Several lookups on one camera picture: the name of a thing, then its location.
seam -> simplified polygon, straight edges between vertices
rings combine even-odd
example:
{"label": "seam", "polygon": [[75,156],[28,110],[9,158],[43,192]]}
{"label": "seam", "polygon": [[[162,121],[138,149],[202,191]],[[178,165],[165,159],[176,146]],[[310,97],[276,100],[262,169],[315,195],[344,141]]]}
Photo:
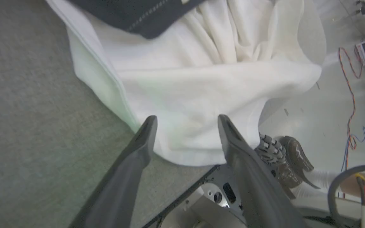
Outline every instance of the seam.
{"label": "seam", "polygon": [[127,32],[132,31],[140,22],[143,21],[143,19],[145,19],[146,17],[148,17],[149,15],[153,14],[154,12],[156,12],[156,10],[158,10],[160,7],[164,6],[165,3],[167,3],[168,0],[161,0],[160,2],[158,2],[155,6],[153,6],[152,8],[148,9],[148,11],[144,12],[139,19],[137,19],[135,22],[133,22],[128,29],[126,29]]}

white floor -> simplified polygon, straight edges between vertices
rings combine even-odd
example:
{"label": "white floor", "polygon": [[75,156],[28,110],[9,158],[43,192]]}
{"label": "white floor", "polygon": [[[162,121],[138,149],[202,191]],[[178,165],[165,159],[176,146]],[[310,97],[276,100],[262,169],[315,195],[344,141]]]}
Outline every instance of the white floor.
{"label": "white floor", "polygon": [[[352,97],[337,57],[344,47],[357,73],[359,64],[353,48],[364,32],[362,16],[349,17],[356,10],[354,0],[315,0],[327,40],[327,55],[323,73],[317,85],[298,97],[293,97],[264,121],[259,131],[273,137],[289,135],[297,138],[315,168],[340,172],[347,140],[347,122],[353,111]],[[342,58],[347,77],[356,98],[356,114],[351,132],[363,138],[365,127],[365,71],[356,79],[349,62]],[[365,164],[365,142],[356,150],[349,149],[349,168]]]}

white garment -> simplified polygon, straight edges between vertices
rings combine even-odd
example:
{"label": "white garment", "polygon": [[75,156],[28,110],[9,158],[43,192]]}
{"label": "white garment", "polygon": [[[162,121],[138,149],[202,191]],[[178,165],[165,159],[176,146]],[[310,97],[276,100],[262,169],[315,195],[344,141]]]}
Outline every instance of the white garment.
{"label": "white garment", "polygon": [[303,0],[206,1],[154,40],[110,27],[66,0],[47,2],[110,78],[80,62],[76,75],[133,131],[156,115],[155,153],[176,164],[226,162],[219,114],[258,146],[265,102],[305,92],[321,72],[298,45]]}

